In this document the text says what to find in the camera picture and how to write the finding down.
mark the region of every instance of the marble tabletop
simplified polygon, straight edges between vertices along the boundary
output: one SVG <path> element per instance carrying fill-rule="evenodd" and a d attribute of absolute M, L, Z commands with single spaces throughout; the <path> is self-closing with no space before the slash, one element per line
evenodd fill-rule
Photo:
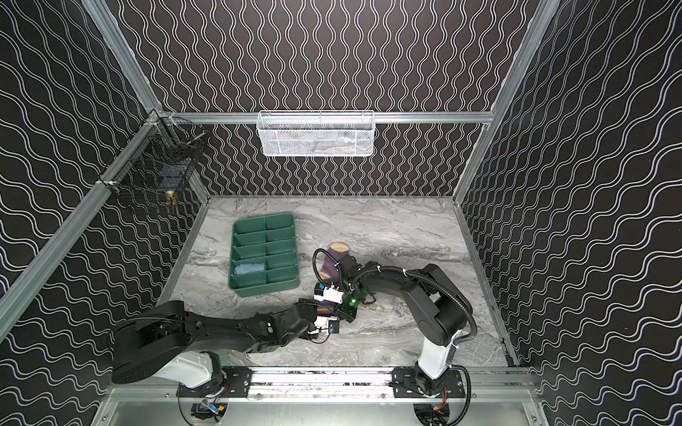
<path fill-rule="evenodd" d="M 244 217 L 291 212 L 295 217 L 301 283 L 294 290 L 241 298 L 228 287 L 232 224 Z M 312 253 L 341 241 L 357 261 L 374 260 L 408 269 L 440 266 L 473 306 L 476 339 L 460 345 L 454 362 L 506 366 L 504 351 L 448 198 L 214 198 L 171 300 L 220 318 L 246 318 L 286 309 L 312 298 Z M 265 354 L 221 352 L 233 365 L 394 366 L 413 365 L 423 335 L 402 299 L 378 294 L 361 306 L 352 323 L 324 344 L 296 339 Z"/>

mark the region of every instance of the white mesh basket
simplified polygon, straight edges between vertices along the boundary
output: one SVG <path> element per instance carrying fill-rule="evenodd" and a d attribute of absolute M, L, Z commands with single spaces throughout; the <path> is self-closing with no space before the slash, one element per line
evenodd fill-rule
<path fill-rule="evenodd" d="M 374 153 L 374 111 L 260 111 L 263 154 L 367 157 Z"/>

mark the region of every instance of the divided organizer tray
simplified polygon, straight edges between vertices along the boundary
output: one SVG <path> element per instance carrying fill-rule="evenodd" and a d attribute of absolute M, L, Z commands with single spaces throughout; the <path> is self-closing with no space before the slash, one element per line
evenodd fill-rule
<path fill-rule="evenodd" d="M 236 275 L 245 263 L 263 263 L 264 271 Z M 249 217 L 232 227 L 230 289 L 238 296 L 291 290 L 299 285 L 296 227 L 291 213 Z"/>

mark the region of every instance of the black and white wallpaper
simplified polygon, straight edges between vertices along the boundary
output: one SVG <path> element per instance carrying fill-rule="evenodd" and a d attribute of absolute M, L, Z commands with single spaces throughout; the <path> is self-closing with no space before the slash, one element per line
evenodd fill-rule
<path fill-rule="evenodd" d="M 267 157 L 256 126 L 219 125 L 197 170 L 213 195 L 451 196 L 480 132 L 377 125 L 370 157 Z"/>
<path fill-rule="evenodd" d="M 169 216 L 104 205 L 0 344 L 0 425 L 90 425 L 111 329 L 155 306 L 198 209 L 191 190 Z"/>
<path fill-rule="evenodd" d="M 682 423 L 682 2 L 564 0 L 462 204 L 550 423 Z"/>
<path fill-rule="evenodd" d="M 147 116 L 79 0 L 0 2 L 0 296 Z"/>
<path fill-rule="evenodd" d="M 107 0 L 165 110 L 492 109 L 538 0 Z"/>

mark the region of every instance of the black wire basket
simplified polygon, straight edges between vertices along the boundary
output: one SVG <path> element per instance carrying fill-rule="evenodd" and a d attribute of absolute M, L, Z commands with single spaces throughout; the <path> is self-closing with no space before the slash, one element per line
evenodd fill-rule
<path fill-rule="evenodd" d="M 191 121 L 172 117 L 156 127 L 105 185 L 125 209 L 148 215 L 175 214 L 208 133 Z"/>

